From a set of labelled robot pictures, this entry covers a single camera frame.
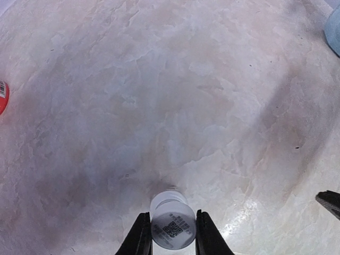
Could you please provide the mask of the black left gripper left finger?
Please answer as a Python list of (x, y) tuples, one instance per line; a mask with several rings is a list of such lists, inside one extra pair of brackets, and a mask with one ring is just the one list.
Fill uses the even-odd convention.
[(140, 213), (116, 255), (152, 255), (150, 213)]

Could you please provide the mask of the small white bottle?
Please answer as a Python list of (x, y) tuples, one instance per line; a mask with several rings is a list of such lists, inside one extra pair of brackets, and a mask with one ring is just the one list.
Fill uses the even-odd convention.
[(196, 237), (196, 216), (186, 198), (176, 190), (157, 194), (150, 204), (151, 235), (160, 247), (180, 250)]

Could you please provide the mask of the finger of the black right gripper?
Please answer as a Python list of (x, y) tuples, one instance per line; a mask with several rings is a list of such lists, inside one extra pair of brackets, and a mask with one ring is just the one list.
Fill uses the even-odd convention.
[(325, 209), (340, 219), (340, 194), (334, 191), (323, 191), (316, 195), (316, 201)]

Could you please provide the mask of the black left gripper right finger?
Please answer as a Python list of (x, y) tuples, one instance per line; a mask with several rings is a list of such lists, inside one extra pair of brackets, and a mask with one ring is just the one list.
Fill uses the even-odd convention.
[(234, 255), (207, 212), (197, 211), (196, 228), (197, 255)]

